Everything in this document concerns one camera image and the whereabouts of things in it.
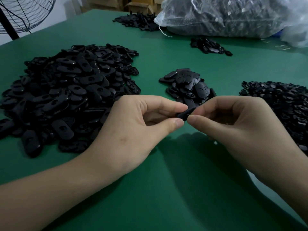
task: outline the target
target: metal pole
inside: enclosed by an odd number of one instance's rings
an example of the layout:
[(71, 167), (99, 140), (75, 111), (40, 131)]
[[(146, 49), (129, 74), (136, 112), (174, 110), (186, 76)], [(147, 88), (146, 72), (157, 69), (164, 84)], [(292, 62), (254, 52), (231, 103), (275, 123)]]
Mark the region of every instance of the metal pole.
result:
[(5, 14), (3, 13), (1, 7), (0, 7), (0, 23), (6, 30), (6, 32), (9, 34), (9, 36), (12, 38), (12, 40), (16, 40), (19, 38), (18, 34), (16, 33), (15, 29), (11, 25), (10, 21), (7, 19)]

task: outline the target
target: clear plastic bag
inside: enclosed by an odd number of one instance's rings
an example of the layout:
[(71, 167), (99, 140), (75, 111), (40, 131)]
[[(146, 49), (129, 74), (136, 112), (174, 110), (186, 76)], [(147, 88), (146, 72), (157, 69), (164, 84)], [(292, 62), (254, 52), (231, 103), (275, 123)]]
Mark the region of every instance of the clear plastic bag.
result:
[(308, 0), (165, 0), (162, 7), (155, 22), (176, 34), (266, 38), (289, 27), (282, 40), (308, 46)]

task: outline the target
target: green work surface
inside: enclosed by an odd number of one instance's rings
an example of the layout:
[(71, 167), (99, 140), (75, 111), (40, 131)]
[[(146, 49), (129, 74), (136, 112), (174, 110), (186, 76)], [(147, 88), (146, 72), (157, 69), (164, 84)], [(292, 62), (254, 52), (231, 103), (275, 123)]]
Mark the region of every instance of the green work surface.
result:
[[(164, 36), (112, 20), (124, 13), (93, 10), (0, 46), (0, 91), (23, 75), (24, 61), (53, 56), (73, 44), (123, 45), (137, 50), (142, 94), (160, 95), (158, 79), (177, 68), (200, 73), (217, 95), (238, 95), (241, 82), (281, 81), (308, 85), (307, 50), (285, 49), (277, 39), (216, 38), (233, 53), (203, 54), (188, 37)], [(27, 158), (18, 138), (0, 141), (0, 184), (62, 164), (75, 154), (56, 145)], [(137, 169), (50, 224), (45, 230), (306, 230), (255, 187), (220, 144), (190, 125), (162, 140)]]

